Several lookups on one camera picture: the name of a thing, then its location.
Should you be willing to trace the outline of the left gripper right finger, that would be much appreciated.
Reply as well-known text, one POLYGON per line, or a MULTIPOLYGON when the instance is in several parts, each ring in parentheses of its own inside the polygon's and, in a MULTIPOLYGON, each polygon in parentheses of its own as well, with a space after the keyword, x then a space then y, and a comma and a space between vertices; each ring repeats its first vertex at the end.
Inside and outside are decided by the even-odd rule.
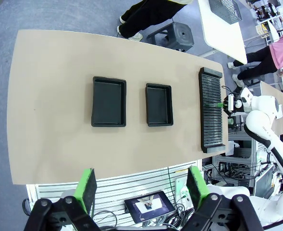
POLYGON ((209 231, 212 224, 228 231, 263 230, 249 196, 238 189, 210 187, 195 166, 188 169, 186 186, 194 213, 183 226, 184 231, 209 231))

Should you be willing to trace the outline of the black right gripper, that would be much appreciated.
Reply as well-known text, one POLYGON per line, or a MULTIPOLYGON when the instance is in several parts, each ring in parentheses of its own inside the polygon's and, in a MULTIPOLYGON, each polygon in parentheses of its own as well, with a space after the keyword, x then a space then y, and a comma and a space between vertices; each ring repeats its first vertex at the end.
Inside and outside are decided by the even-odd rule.
POLYGON ((218 103, 217 107, 223 107, 223 111, 229 115, 229 110, 228 110, 228 96, 226 96, 223 100, 223 103, 218 103))

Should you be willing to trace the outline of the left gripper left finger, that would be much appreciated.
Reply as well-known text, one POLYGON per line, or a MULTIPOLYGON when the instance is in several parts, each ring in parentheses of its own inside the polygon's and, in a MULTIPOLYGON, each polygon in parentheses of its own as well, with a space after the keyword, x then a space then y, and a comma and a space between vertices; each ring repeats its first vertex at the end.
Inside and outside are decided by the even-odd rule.
POLYGON ((60 231, 62 227, 71 225, 76 231, 96 231, 98 226, 89 215, 96 189, 94 169, 84 170, 73 195, 54 203, 44 198, 35 202, 29 215, 29 229, 60 231))

